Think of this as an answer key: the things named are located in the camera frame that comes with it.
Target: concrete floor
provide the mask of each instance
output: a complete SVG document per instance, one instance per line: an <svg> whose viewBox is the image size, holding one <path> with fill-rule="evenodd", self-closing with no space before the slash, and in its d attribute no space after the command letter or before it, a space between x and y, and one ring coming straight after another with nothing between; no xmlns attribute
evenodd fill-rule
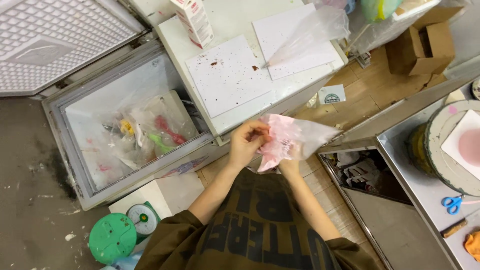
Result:
<svg viewBox="0 0 480 270"><path fill-rule="evenodd" d="M40 102L1 99L0 127L0 269L103 267L87 243L109 210L81 210Z"/></svg>

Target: orange cloth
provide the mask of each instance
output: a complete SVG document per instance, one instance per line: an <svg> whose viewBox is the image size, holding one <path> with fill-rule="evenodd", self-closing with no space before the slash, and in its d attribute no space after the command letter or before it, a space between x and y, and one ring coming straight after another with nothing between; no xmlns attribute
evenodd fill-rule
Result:
<svg viewBox="0 0 480 270"><path fill-rule="evenodd" d="M467 235L465 249L480 262L480 231Z"/></svg>

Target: stainless steel counter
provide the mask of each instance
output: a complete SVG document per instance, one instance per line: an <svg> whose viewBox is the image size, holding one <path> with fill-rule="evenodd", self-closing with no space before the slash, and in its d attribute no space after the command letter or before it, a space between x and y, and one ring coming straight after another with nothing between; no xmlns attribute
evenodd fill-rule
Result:
<svg viewBox="0 0 480 270"><path fill-rule="evenodd" d="M463 86L462 91L467 93L468 87L470 87L470 84ZM440 236L440 231L461 220L464 215L479 209L480 204L462 205L457 215L448 214L446 208L441 205L442 199L447 196L457 196L459 193L446 186L439 179L426 176L416 169L411 164L405 146L405 141L411 131L417 125L427 122L430 116L443 104L444 99L441 99L377 136L377 149L410 197L440 247L447 254L452 265L457 269L480 269L480 263L463 247L466 235L478 230L480 220L468 224L467 227L447 239ZM464 200L478 200L478 198L465 196Z"/></svg>

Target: green scale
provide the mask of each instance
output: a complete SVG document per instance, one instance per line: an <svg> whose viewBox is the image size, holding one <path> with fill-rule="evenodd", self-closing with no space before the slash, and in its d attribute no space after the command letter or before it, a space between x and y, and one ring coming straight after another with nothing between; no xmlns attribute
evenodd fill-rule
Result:
<svg viewBox="0 0 480 270"><path fill-rule="evenodd" d="M153 233L160 222L149 202L130 207L127 214L111 213L102 217L92 228L88 246L93 257L104 264L120 257L127 257L138 245Z"/></svg>

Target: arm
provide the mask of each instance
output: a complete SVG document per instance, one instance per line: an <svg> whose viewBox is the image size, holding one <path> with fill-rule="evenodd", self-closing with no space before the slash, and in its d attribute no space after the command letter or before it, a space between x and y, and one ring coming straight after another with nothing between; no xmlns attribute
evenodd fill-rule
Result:
<svg viewBox="0 0 480 270"><path fill-rule="evenodd" d="M233 180L252 160L257 149L271 140L269 126L260 121L247 121L237 128L230 140L230 154L227 165L188 207L202 224L207 224L220 207L232 187Z"/></svg>
<svg viewBox="0 0 480 270"><path fill-rule="evenodd" d="M300 212L310 226L325 241L342 237L300 175L298 160L282 160L279 168L290 184Z"/></svg>

